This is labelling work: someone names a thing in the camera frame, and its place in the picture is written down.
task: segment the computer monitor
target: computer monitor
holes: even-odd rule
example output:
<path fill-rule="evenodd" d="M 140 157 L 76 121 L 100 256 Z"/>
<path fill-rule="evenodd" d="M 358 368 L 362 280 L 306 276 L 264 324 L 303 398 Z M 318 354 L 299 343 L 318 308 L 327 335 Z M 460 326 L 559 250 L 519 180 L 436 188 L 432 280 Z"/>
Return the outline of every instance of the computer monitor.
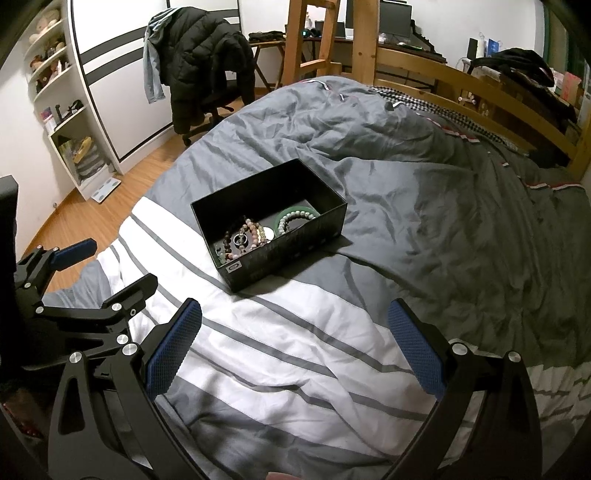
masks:
<path fill-rule="evenodd" d="M 347 1 L 345 27 L 353 27 L 353 0 Z M 400 2 L 381 0 L 379 3 L 379 32 L 396 37 L 410 38 L 413 6 Z"/>
<path fill-rule="evenodd" d="M 322 32 L 324 30 L 324 22 L 317 21 L 314 23 L 314 26 L 315 26 L 316 30 L 318 30 L 320 32 L 320 35 L 322 35 Z M 337 22 L 336 23 L 335 37 L 337 37 L 337 38 L 339 38 L 339 37 L 345 38 L 346 37 L 345 22 Z"/>

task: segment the wooden bunk bed ladder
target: wooden bunk bed ladder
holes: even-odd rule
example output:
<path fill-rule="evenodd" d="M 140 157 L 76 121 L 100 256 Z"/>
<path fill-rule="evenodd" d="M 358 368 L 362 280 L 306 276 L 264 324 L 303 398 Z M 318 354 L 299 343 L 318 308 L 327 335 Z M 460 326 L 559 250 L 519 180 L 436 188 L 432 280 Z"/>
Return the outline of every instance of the wooden bunk bed ladder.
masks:
<path fill-rule="evenodd" d="M 320 42 L 320 54 L 318 60 L 300 63 L 303 43 L 302 30 L 306 21 L 308 5 L 326 8 L 322 41 Z M 342 66 L 330 61 L 332 49 L 335 44 L 336 23 L 339 15 L 340 0 L 291 0 L 287 21 L 287 40 L 285 42 L 285 67 L 283 71 L 283 84 L 299 82 L 302 75 L 317 70 L 317 75 L 340 75 Z"/>

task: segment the gray duvet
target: gray duvet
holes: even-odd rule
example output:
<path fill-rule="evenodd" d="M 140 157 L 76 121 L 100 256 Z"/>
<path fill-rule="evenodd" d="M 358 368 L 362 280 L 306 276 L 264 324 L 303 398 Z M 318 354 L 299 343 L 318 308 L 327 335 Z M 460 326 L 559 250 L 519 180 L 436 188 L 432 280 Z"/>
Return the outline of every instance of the gray duvet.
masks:
<path fill-rule="evenodd" d="M 346 199 L 343 235 L 231 294 L 190 203 L 292 158 Z M 311 480 L 380 478 L 433 406 L 387 330 L 402 297 L 448 340 L 522 355 L 547 466 L 591 410 L 590 253 L 589 199 L 563 169 L 327 77 L 273 92 L 196 142 L 45 302 L 98 306 L 153 272 L 161 287 L 131 322 L 141 341 L 193 296 L 204 326 L 157 400 L 177 435 L 212 478 Z"/>

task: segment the blue gripper pad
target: blue gripper pad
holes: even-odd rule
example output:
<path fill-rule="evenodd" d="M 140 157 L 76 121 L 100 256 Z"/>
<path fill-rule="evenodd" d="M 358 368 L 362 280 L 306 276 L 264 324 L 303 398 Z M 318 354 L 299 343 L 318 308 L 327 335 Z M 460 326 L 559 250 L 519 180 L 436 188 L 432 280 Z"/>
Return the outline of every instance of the blue gripper pad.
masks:
<path fill-rule="evenodd" d="M 388 309 L 388 327 L 423 390 L 441 400 L 446 390 L 443 363 L 397 300 Z"/>
<path fill-rule="evenodd" d="M 201 328 L 201 305 L 189 299 L 181 305 L 170 322 L 174 322 L 164 336 L 145 369 L 145 390 L 148 398 L 155 400 L 170 388 L 191 344 Z"/>
<path fill-rule="evenodd" d="M 96 253 L 96 242 L 92 238 L 87 238 L 70 245 L 63 250 L 58 250 L 53 254 L 50 261 L 50 268 L 52 270 L 61 272 L 66 268 L 70 268 L 77 263 L 92 257 Z"/>

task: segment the beaded bracelet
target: beaded bracelet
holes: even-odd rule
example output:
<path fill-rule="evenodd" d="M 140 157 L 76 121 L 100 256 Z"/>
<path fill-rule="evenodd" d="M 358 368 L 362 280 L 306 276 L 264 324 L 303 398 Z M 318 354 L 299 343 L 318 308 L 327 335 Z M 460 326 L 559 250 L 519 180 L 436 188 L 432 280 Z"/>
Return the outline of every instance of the beaded bracelet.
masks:
<path fill-rule="evenodd" d="M 250 249 L 248 251 L 252 251 L 257 247 L 261 247 L 270 240 L 267 239 L 267 235 L 265 234 L 264 227 L 261 226 L 260 223 L 253 222 L 250 218 L 244 217 L 245 223 L 240 227 L 238 233 L 234 235 L 234 238 L 231 237 L 230 232 L 227 231 L 224 234 L 223 238 L 223 248 L 224 251 L 222 252 L 219 249 L 219 259 L 222 264 L 227 263 L 230 260 L 236 260 L 240 256 L 244 255 L 247 250 L 246 246 L 248 245 L 248 237 L 246 236 L 247 232 L 250 232 L 252 237 L 252 243 Z M 230 245 L 230 241 L 234 243 L 238 250 L 240 250 L 240 254 L 233 254 L 232 247 Z"/>
<path fill-rule="evenodd" d="M 281 220 L 279 220 L 279 228 L 278 233 L 279 235 L 284 235 L 285 233 L 289 232 L 289 223 L 296 218 L 303 218 L 305 220 L 314 220 L 316 216 L 313 213 L 304 212 L 302 210 L 296 210 L 295 212 L 290 212 L 284 215 Z"/>

